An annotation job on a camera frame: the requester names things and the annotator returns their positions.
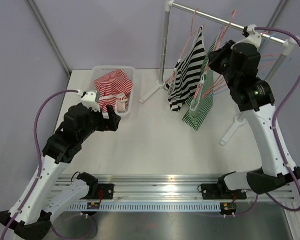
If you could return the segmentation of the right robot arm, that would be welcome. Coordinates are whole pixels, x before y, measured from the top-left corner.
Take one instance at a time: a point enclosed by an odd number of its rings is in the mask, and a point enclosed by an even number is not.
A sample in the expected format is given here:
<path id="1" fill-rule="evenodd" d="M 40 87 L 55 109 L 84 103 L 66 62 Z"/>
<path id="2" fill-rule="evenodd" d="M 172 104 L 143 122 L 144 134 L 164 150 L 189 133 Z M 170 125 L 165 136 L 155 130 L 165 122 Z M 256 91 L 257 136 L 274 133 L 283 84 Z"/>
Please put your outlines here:
<path id="1" fill-rule="evenodd" d="M 261 55 L 251 43 L 230 40 L 208 54 L 211 70 L 221 74 L 230 96 L 252 129 L 262 166 L 246 172 L 231 172 L 218 178 L 217 194 L 228 198 L 235 190 L 250 189 L 257 194 L 276 190 L 300 179 L 300 166 L 288 158 L 282 140 L 277 143 L 272 123 L 276 111 L 270 85 L 257 77 Z"/>

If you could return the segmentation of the pink wire hanger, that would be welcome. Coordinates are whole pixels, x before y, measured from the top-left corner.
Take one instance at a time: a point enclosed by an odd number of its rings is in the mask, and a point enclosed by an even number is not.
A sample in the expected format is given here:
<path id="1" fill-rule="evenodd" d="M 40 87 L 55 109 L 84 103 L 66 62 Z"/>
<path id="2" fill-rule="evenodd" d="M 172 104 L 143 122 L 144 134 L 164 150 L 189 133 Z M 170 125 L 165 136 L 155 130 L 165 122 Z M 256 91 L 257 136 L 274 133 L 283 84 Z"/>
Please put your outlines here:
<path id="1" fill-rule="evenodd" d="M 258 75 L 264 77 L 272 68 L 283 50 L 281 44 L 274 43 L 269 39 L 264 39 L 260 48 L 261 61 Z"/>

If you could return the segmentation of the green white striped tank top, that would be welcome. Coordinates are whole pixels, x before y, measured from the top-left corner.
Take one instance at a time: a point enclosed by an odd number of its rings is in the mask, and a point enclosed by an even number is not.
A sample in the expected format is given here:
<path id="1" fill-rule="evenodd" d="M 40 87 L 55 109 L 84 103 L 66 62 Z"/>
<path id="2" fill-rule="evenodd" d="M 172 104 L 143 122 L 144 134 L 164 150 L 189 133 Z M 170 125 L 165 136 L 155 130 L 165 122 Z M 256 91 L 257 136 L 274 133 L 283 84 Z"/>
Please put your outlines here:
<path id="1" fill-rule="evenodd" d="M 213 92 L 207 93 L 207 91 L 211 90 L 214 85 L 214 73 L 208 67 L 208 62 L 209 58 L 206 56 L 201 66 L 200 89 L 195 95 L 195 98 L 191 97 L 189 100 L 186 100 L 189 109 L 182 118 L 182 121 L 195 131 L 201 127 L 213 106 Z"/>

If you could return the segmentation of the blue wire hanger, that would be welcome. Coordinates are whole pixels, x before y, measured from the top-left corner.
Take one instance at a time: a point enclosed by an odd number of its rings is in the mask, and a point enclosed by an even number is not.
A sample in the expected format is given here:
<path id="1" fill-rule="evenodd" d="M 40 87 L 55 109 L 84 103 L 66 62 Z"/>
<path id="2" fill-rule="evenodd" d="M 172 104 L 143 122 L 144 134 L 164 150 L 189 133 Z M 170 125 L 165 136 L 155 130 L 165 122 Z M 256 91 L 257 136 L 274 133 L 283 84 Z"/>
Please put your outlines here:
<path id="1" fill-rule="evenodd" d="M 259 77 L 270 81 L 284 62 L 291 60 L 291 53 L 297 45 L 293 38 L 287 38 L 282 45 L 266 40 L 261 45 Z"/>

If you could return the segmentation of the red white striped tank top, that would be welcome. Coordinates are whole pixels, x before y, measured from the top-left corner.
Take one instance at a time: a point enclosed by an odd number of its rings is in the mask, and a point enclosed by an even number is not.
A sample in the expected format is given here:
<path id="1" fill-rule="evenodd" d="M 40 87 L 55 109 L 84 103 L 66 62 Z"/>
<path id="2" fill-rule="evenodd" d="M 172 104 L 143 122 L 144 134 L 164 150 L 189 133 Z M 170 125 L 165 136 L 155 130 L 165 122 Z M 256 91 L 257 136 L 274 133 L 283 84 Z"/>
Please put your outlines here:
<path id="1" fill-rule="evenodd" d="M 133 83 L 121 69 L 111 71 L 94 80 L 94 86 L 100 93 L 98 104 L 102 111 L 111 105 L 116 113 L 125 112 Z"/>

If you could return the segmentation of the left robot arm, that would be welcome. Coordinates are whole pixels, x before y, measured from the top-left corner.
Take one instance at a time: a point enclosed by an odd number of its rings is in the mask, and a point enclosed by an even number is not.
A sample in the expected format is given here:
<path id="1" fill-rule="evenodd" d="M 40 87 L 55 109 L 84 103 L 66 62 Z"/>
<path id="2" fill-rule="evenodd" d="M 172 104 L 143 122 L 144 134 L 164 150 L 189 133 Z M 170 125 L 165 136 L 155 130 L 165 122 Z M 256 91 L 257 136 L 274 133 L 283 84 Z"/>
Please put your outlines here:
<path id="1" fill-rule="evenodd" d="M 107 106 L 108 117 L 100 111 L 85 107 L 82 103 L 71 106 L 64 114 L 63 122 L 48 138 L 42 151 L 42 166 L 32 177 L 27 190 L 34 183 L 31 194 L 23 193 L 9 210 L 0 212 L 0 223 L 23 240 L 41 240 L 49 232 L 52 223 L 70 205 L 79 199 L 99 196 L 98 180 L 83 172 L 65 190 L 48 200 L 55 181 L 81 151 L 83 142 L 95 131 L 117 131 L 121 117 L 112 106 Z"/>

